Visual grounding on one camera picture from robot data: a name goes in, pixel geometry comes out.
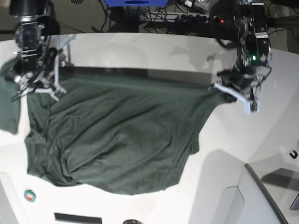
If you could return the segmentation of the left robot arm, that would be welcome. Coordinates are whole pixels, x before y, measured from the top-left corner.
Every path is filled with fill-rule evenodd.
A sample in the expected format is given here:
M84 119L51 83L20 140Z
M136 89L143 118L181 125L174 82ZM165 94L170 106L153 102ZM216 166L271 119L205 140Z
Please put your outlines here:
M225 44L216 29L215 17L223 9L237 32L238 39ZM237 59L231 69L217 72L221 87L234 90L246 100L257 100L256 92L272 71L267 17L260 0L220 0L210 9L209 26L215 40L226 50L236 50Z

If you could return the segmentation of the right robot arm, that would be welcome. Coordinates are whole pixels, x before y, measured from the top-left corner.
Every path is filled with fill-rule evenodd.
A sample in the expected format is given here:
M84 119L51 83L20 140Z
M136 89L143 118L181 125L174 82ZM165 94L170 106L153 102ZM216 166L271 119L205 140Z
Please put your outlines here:
M14 40L19 48L10 77L23 91L65 94L59 84L60 47L50 46L52 35L60 34L55 18L54 4L50 0L13 0L9 13L19 19Z

